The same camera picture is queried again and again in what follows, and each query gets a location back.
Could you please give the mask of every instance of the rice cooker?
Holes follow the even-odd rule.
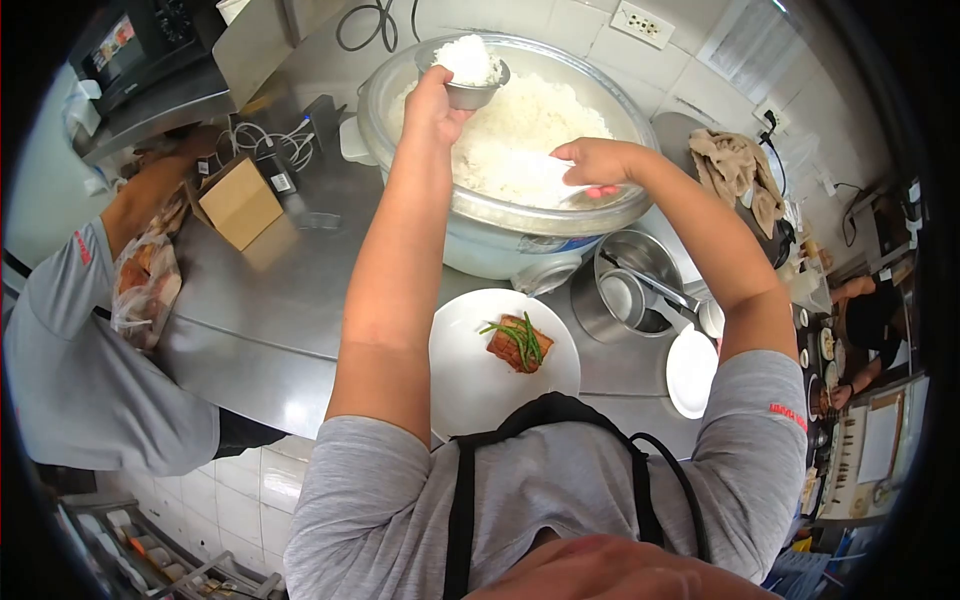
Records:
[[[525,37],[479,35],[513,73],[537,73],[548,82],[570,85],[577,101],[597,110],[616,139],[660,149],[636,103],[596,67]],[[390,104],[416,80],[414,55],[422,45],[396,53],[370,76],[360,92],[356,117],[341,128],[344,158],[379,166],[384,179],[397,143],[386,122]],[[624,188],[602,205],[559,210],[505,202],[454,184],[444,263],[474,276],[509,279],[525,294],[544,293],[564,283],[600,237],[633,223],[650,205],[646,192],[634,187]]]

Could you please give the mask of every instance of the person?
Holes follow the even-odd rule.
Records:
[[[876,352],[876,357],[853,379],[830,390],[833,408],[840,410],[881,373],[908,360],[903,298],[894,281],[902,281],[909,270],[908,265],[903,265],[885,280],[879,275],[855,277],[830,291],[830,301],[837,305],[836,329],[841,341]]]
[[[662,456],[648,456],[559,394],[429,451],[450,149],[469,118],[449,107],[451,78],[434,66],[407,97],[353,270],[284,554],[291,597],[770,597],[751,581],[771,568],[804,480],[790,300],[739,217],[653,150],[581,138],[553,155],[575,163],[568,184],[644,186],[723,307],[721,365],[692,459],[679,464],[659,443]]]
[[[195,129],[146,166],[99,217],[27,278],[4,333],[4,360],[27,454],[37,463],[184,475],[284,433],[177,386],[94,314],[110,306],[113,261],[174,194],[217,131]]]

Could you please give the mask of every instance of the green bean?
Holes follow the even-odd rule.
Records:
[[[530,315],[523,311],[523,321],[527,325],[527,334],[530,336],[530,344],[534,349],[534,357],[538,365],[543,364],[543,353],[540,351],[540,342],[537,341],[537,334],[534,333],[534,327],[530,324]]]
[[[528,341],[524,340],[523,337],[521,337],[518,327],[509,327],[506,325],[501,325],[499,323],[494,323],[492,321],[487,321],[487,323],[489,323],[490,326],[482,330],[480,333],[481,334],[487,333],[488,331],[492,331],[494,329],[496,329],[497,331],[503,331],[507,336],[510,337],[510,339],[512,339],[516,343],[516,348],[520,352],[520,363],[521,363],[521,366],[523,367],[523,371],[530,372],[530,368],[527,366],[528,351],[529,351]]]

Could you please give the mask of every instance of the microwave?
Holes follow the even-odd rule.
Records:
[[[93,80],[103,116],[160,80],[210,55],[227,28],[216,0],[113,0],[97,12],[70,53],[81,80]]]

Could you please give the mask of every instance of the apron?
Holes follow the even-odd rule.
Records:
[[[515,438],[531,427],[567,421],[591,423],[602,427],[630,451],[633,457],[634,502],[640,539],[663,548],[663,530],[660,522],[657,521],[653,503],[650,500],[650,473],[647,469],[649,455],[640,451],[634,445],[634,440],[642,439],[653,444],[680,479],[681,487],[684,489],[686,501],[693,515],[697,558],[706,563],[710,562],[707,533],[700,504],[697,502],[689,479],[686,478],[686,473],[666,446],[646,433],[636,433],[633,437],[627,438],[609,419],[592,407],[577,398],[551,392],[516,409],[495,431],[450,438],[451,441],[456,440],[457,445],[460,446],[460,463],[457,470],[457,485],[453,492],[453,504],[450,506],[450,519],[447,524],[444,600],[460,600],[467,595],[470,554],[473,549],[474,456],[477,448]]]

